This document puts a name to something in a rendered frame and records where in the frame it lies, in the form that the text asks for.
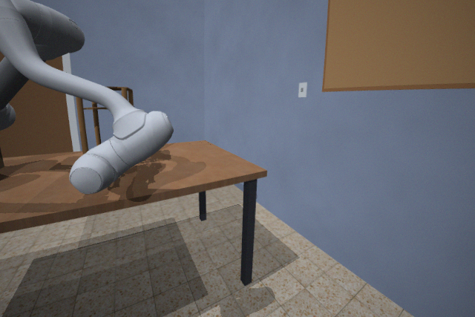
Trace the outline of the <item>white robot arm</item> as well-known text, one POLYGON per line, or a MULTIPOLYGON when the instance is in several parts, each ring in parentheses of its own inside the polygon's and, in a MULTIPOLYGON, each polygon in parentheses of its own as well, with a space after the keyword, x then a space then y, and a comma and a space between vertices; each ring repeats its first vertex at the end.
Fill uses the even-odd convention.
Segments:
POLYGON ((45 63, 77 52, 84 43, 82 30, 62 13, 30 0, 0 0, 0 51, 4 55, 0 62, 0 131, 15 122, 16 112, 9 101, 29 79, 106 107, 114 117, 114 136, 83 154, 69 176, 79 192, 94 194, 159 151, 174 129, 165 113, 146 113, 110 88, 45 63))

